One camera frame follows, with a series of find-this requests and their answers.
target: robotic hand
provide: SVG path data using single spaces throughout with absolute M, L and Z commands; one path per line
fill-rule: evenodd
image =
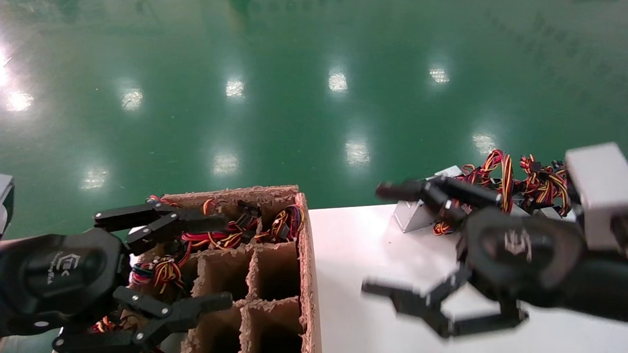
M 7 185 L 11 189 L 0 196 L 12 194 L 13 184 Z M 12 199 L 3 201 L 5 209 L 13 209 Z M 126 288 L 131 253 L 145 253 L 182 232 L 225 229 L 224 215 L 157 203 L 99 212 L 94 219 L 95 227 L 82 234 L 0 242 L 0 337 L 63 327 L 53 341 L 59 353 L 151 352 L 170 334 L 196 327 L 202 314 L 232 306 L 230 293 L 169 305 Z M 128 235 L 126 242 L 110 233 L 142 225 L 147 226 Z M 148 321 L 135 330 L 90 332 L 93 324 L 120 308 Z
M 570 152 L 567 166 L 573 168 L 568 171 L 573 186 L 580 192 L 579 199 L 586 200 L 579 205 L 580 223 L 542 215 L 505 214 L 498 208 L 501 196 L 497 193 L 445 176 L 409 180 L 400 185 L 380 184 L 376 190 L 379 197 L 422 200 L 435 215 L 455 224 L 460 234 L 457 244 L 460 267 L 423 295 L 376 281 L 365 281 L 362 291 L 389 297 L 398 313 L 423 319 L 443 338 L 514 328 L 528 318 L 519 308 L 519 301 L 628 322 L 628 259 L 621 245 L 626 244 L 622 239 L 628 234 L 623 221 L 628 209 L 617 207 L 620 203 L 616 201 L 606 203 L 611 208 L 593 202 L 600 199 L 608 174 L 597 182 L 584 182 L 582 171 L 596 170 L 590 165 L 596 161 L 608 166 L 608 158 L 590 153 L 584 157 L 587 162 L 581 163 L 579 157 L 583 157 L 583 151 Z M 614 165 L 625 165 L 624 170 L 628 171 L 623 156 Z M 628 193 L 612 196 L 627 198 Z M 467 214 L 455 206 L 453 199 L 477 210 Z M 593 220 L 597 221 L 600 233 L 613 233 L 615 241 L 600 242 L 600 234 L 585 235 L 582 223 L 591 223 L 589 214 L 595 216 Z M 600 226 L 603 223 L 600 220 L 606 220 L 604 227 Z M 467 282 L 487 298 L 499 302 L 501 312 L 460 321 L 445 316 L 442 302 Z

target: epoxy floor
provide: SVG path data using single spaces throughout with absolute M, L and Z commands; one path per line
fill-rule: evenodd
M 626 4 L 1 0 L 7 238 L 151 193 L 295 183 L 345 207 L 494 147 L 626 148 Z

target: table surface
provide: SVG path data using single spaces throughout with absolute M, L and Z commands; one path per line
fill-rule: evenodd
M 628 325 L 566 310 L 523 307 L 516 330 L 442 340 L 421 320 L 396 316 L 386 298 L 364 296 L 365 278 L 426 291 L 456 268 L 455 236 L 431 229 L 403 234 L 394 205 L 310 210 L 324 353 L 340 352 L 625 352 Z M 469 285 L 444 305 L 448 313 L 498 311 Z

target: black plastic connector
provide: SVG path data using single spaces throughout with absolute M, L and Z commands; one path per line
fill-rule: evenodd
M 284 223 L 279 230 L 279 238 L 281 238 L 282 240 L 287 240 L 288 234 L 290 234 L 290 227 L 288 227 L 288 225 Z
M 530 171 L 533 173 L 541 173 L 543 171 L 543 165 L 541 162 L 530 163 Z
M 249 244 L 254 237 L 255 237 L 254 230 L 244 231 L 242 232 L 242 235 L 240 236 L 240 242 L 243 244 Z
M 237 210 L 241 214 L 248 214 L 253 218 L 262 217 L 262 208 L 254 204 L 249 204 L 242 200 L 237 202 Z

